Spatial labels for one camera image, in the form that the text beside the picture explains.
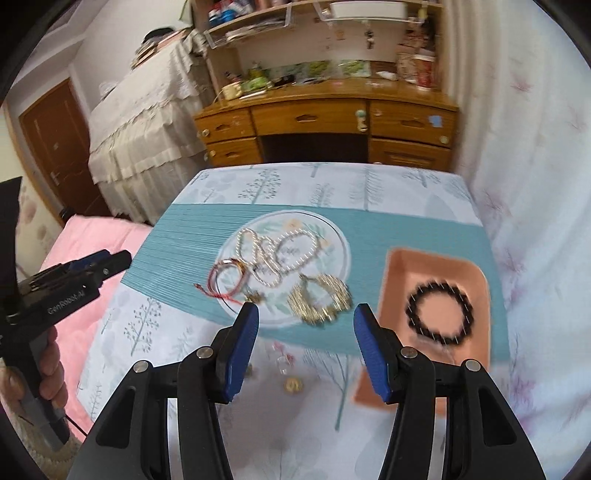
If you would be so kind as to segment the person's left hand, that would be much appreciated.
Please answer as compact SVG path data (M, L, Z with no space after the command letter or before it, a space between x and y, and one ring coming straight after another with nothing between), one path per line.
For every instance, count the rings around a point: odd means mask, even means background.
M60 350L56 343L58 332L53 326L47 331L47 346L40 356L42 381L39 391L56 409L63 409L68 400L64 368L60 360ZM3 404L20 416L24 410L20 401L25 395L25 388L18 375L4 363L1 363L1 397Z

